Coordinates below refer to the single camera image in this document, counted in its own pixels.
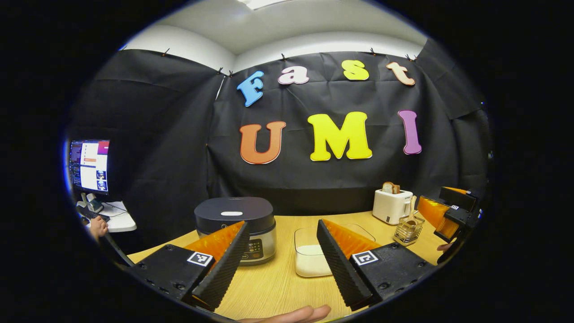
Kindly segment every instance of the toast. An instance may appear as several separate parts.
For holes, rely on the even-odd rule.
[[[401,191],[401,186],[392,182],[385,182],[383,183],[382,191],[389,194],[398,194]]]

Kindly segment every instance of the wooden table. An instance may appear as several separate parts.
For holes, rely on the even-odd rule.
[[[306,305],[318,307],[327,304],[332,310],[323,320],[325,322],[367,308],[352,312],[346,307],[332,275],[303,278],[295,273],[294,232],[299,228],[316,226],[321,218],[338,224],[358,224],[375,237],[380,245],[393,242],[396,226],[388,225],[375,218],[371,211],[331,216],[275,216],[277,221],[275,258],[257,266],[240,266],[227,294],[215,312],[238,320],[270,317],[291,312]],[[436,265],[437,259],[442,255],[442,252],[436,251],[436,248],[445,242],[435,236],[434,231],[434,227],[425,222],[418,241],[407,248]],[[198,235],[194,230],[167,243],[184,247],[197,239]],[[137,263],[163,245],[134,253],[128,257]]]

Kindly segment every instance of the white wall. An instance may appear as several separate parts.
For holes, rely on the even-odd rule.
[[[196,61],[222,72],[238,72],[251,66],[285,57],[319,52],[369,52],[404,57],[418,55],[422,46],[410,41],[371,33],[326,32],[275,41],[240,55],[196,33],[173,26],[153,25],[131,39],[125,49],[147,49]]]
[[[232,71],[285,57],[324,52],[370,52],[400,57],[418,55],[422,46],[380,34],[327,32],[306,34],[276,41],[237,56]]]
[[[185,29],[152,25],[133,37],[125,49],[147,49],[183,57],[222,72],[233,70],[235,55],[225,47]]]

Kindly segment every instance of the rice cooker lid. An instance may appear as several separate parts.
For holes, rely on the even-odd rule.
[[[260,197],[220,197],[203,201],[195,208],[198,230],[213,233],[239,221],[248,223],[250,233],[261,232],[275,224],[273,207]]]

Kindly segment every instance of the ceiling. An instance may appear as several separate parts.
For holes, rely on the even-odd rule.
[[[197,33],[235,55],[273,41],[320,32],[383,34],[420,46],[427,38],[363,0],[291,0],[257,10],[237,0],[202,0],[156,24]]]

